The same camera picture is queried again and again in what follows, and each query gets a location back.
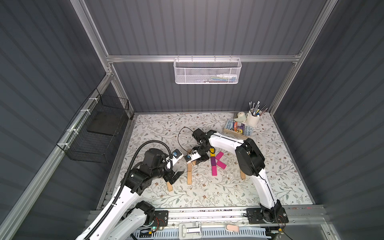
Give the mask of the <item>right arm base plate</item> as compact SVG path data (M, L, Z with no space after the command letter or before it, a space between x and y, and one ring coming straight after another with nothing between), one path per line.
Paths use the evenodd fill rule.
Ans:
M262 208L247 208L243 214L250 224L282 224L289 222L284 208L278 210L264 210Z

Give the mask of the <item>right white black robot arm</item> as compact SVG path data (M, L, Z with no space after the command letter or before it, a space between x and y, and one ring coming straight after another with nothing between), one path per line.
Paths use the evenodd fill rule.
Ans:
M193 131L192 136L198 145L185 157L186 162L195 162L198 165L210 160L210 149L222 149L234 154L240 170L251 178L259 194L263 220L267 223L274 222L283 207L272 191L265 170L265 157L254 140L234 139L214 130L205 133L201 129Z

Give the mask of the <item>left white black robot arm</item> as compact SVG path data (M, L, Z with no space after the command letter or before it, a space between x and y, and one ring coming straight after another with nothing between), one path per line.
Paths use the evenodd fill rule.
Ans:
M141 194L154 179L164 179L173 184L182 172L174 172L173 166L183 154L180 150L166 152L150 148L144 154L144 160L135 163L141 149L152 140L141 144L130 162L127 172L121 180L117 192L96 219L77 237L79 240L126 240L138 228L150 226L155 217L155 208L144 201L138 202Z

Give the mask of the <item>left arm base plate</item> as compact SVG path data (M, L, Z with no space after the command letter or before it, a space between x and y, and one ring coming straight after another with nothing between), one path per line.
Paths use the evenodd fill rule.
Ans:
M127 213L125 219L121 222L125 228L141 227L165 227L168 225L169 211L155 210L153 214L148 215L141 209L133 209Z

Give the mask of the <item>yellow block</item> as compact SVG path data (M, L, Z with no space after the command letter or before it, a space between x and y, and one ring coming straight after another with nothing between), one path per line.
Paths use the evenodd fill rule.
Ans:
M210 149L210 157L215 157L216 156L216 154L215 154L215 149L214 148L211 148Z

